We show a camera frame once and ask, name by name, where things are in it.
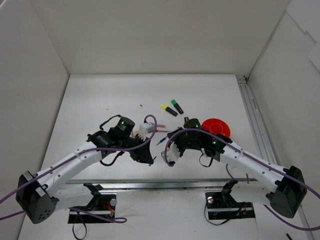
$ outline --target red bowl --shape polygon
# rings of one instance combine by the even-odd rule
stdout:
[[[210,118],[202,123],[202,128],[212,134],[222,134],[230,138],[231,132],[229,126],[222,120],[217,118]]]

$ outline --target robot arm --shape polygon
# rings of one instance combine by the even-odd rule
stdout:
[[[181,131],[181,134],[177,134],[177,137],[173,139],[172,143],[169,143],[170,146],[166,154],[165,151],[161,153],[165,162],[173,166],[178,159],[183,156],[186,149],[201,151],[204,156],[236,167],[258,180],[258,182],[253,184],[244,184],[236,180],[228,182],[220,193],[220,196],[221,194],[223,195],[224,200],[270,205],[277,213],[286,218],[293,218],[295,216],[307,190],[279,173],[270,171],[267,167],[252,161],[246,155],[254,157],[260,162],[304,182],[303,175],[298,168],[291,166],[290,169],[286,169],[283,166],[269,163],[245,151],[224,135],[215,134],[227,142],[228,145],[216,140],[216,138],[210,136],[210,134],[203,132],[201,124],[196,118],[185,122],[183,127],[185,129],[199,129],[202,130],[202,132],[187,131],[179,128],[175,132],[169,133],[168,137],[170,138]],[[241,150],[241,152],[235,151],[232,147]]]
[[[72,159],[63,167],[53,170],[50,174],[38,179],[16,194],[16,200],[31,219],[32,223],[38,224],[46,220],[54,211],[67,209],[75,206],[86,206],[88,210],[93,209],[100,198],[100,185],[84,184],[79,188],[69,188],[65,185],[70,179],[76,176],[85,168],[104,159],[116,151],[88,151],[87,149],[115,148],[127,149],[141,145],[145,142],[147,134],[155,131],[155,124],[143,123],[139,126],[139,134],[130,137],[135,123],[126,117],[121,117],[115,127],[108,132],[101,127],[100,131],[90,135],[87,141],[70,155],[57,162],[55,165],[32,175],[29,171],[19,178],[18,187],[31,181],[38,175],[54,169],[57,165]],[[150,153],[150,143],[129,151],[130,157],[139,163],[153,164],[154,159]]]

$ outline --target black cable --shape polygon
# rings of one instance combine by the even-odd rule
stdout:
[[[85,234],[84,234],[84,237],[83,237],[83,238],[77,237],[77,236],[76,236],[76,233],[75,233],[75,223],[76,223],[76,221],[77,221],[78,218],[80,218],[80,220],[81,220],[81,222],[82,222],[82,224],[83,224],[83,226],[84,226],[84,229],[85,229]],[[77,212],[76,212],[76,217],[75,217],[75,219],[74,219],[73,226],[72,226],[73,236],[74,236],[74,238],[75,238],[76,240],[84,240],[84,239],[86,238],[86,236],[87,236],[87,232],[88,232],[88,230],[87,230],[87,226],[86,226],[86,224],[85,224],[85,221],[84,221],[84,219],[81,217],[80,212],[77,211]]]
[[[224,220],[223,222],[218,223],[218,224],[215,224],[215,223],[213,223],[213,222],[210,222],[210,221],[207,219],[207,216],[206,216],[206,209],[207,209],[207,203],[205,203],[204,211],[203,211],[203,214],[204,214],[204,218],[205,218],[205,220],[206,220],[208,223],[212,224],[212,225],[220,226],[220,225],[225,224],[225,223],[229,222],[230,220],[234,219],[234,217],[236,217],[236,216],[237,216],[237,214],[241,211],[242,207],[240,207],[240,208],[235,212],[235,214],[234,214],[234,216],[233,216],[233,217],[230,217],[230,218],[228,218],[228,219],[226,219],[226,220]]]
[[[120,115],[120,114],[114,115],[114,116],[110,117],[107,121],[101,123],[100,126],[99,126],[100,130],[104,131],[103,126],[104,126],[105,124],[107,124],[111,119],[114,119],[114,118],[116,118],[116,117],[121,118],[121,115]]]
[[[205,168],[211,167],[211,165],[212,165],[212,163],[213,163],[213,161],[214,161],[214,158],[212,157],[211,160],[210,160],[209,165],[206,166],[206,165],[203,165],[203,164],[201,163],[201,157],[202,157],[202,156],[203,156],[203,154],[199,157],[199,163],[200,163],[200,165],[203,166],[203,167],[205,167]]]
[[[102,160],[100,160],[100,163],[101,163],[103,166],[110,167],[110,166],[112,166],[112,165],[116,162],[117,158],[120,157],[120,156],[122,156],[124,153],[125,153],[124,151],[118,152],[118,154],[114,157],[114,159],[112,160],[111,163],[104,163]]]

